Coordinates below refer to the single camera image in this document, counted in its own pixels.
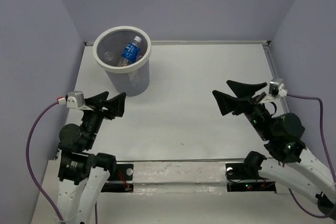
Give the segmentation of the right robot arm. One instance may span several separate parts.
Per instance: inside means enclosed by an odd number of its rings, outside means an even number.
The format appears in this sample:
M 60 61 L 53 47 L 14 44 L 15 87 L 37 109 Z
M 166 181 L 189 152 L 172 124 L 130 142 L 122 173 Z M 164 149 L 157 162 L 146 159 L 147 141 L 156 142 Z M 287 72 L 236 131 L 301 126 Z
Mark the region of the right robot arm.
M 321 214 L 308 215 L 335 219 L 335 169 L 325 166 L 302 141 L 305 127 L 294 113 L 279 116 L 271 114 L 266 103 L 274 104 L 289 95 L 282 79 L 269 83 L 240 83 L 228 80 L 234 96 L 214 90 L 212 92 L 221 115 L 243 114 L 259 137 L 265 149 L 275 159 L 251 151 L 242 164 L 241 171 L 248 178 L 270 179 L 288 188 L 291 196 L 300 194 L 317 206 Z

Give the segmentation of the blue label clear bottle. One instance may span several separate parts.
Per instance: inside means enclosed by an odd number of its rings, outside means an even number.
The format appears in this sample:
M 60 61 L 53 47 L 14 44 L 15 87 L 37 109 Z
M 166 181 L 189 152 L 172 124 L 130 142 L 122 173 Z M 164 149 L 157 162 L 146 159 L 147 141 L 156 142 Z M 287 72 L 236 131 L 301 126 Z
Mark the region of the blue label clear bottle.
M 142 38 L 135 36 L 132 42 L 128 43 L 121 55 L 121 58 L 117 64 L 118 67 L 126 67 L 134 64 L 137 61 L 137 57 L 140 52 L 140 44 Z

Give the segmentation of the clear bottle blue cap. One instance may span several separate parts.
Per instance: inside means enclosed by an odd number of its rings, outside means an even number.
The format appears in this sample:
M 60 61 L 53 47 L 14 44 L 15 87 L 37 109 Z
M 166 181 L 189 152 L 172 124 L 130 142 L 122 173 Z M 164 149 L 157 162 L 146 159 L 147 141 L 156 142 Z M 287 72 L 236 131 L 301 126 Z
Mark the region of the clear bottle blue cap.
M 114 53 L 108 51 L 108 52 L 104 53 L 104 58 L 108 62 L 113 62 L 114 59 L 115 59 L 115 55 L 114 55 Z

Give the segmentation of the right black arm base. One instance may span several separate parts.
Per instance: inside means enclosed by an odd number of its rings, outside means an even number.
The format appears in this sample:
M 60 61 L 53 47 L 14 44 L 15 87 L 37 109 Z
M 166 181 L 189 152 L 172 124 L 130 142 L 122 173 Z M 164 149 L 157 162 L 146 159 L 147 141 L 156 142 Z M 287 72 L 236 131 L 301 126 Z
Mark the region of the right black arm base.
M 253 174 L 243 163 L 226 164 L 226 189 L 229 193 L 276 192 L 276 183 Z

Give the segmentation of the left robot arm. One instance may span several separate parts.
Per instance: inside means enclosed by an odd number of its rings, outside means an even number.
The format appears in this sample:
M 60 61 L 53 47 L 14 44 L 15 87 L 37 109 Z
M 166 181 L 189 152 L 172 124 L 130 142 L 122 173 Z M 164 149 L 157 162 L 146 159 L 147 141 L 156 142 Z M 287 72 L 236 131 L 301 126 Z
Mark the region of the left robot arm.
M 57 208 L 60 223 L 88 223 L 102 188 L 115 175 L 129 188 L 114 155 L 89 153 L 102 122 L 123 117 L 126 93 L 113 98 L 108 96 L 109 92 L 104 91 L 85 98 L 81 91 L 74 91 L 58 99 L 59 104 L 68 109 L 83 112 L 80 124 L 66 124 L 59 132 Z

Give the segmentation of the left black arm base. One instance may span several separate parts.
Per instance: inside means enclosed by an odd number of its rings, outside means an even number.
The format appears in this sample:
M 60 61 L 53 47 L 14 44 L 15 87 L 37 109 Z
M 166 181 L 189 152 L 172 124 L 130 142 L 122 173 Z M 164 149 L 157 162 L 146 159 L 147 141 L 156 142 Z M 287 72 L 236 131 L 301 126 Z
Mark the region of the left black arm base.
M 111 175 L 105 182 L 102 193 L 132 193 L 133 170 L 134 165 L 131 163 L 117 164 L 116 172 Z

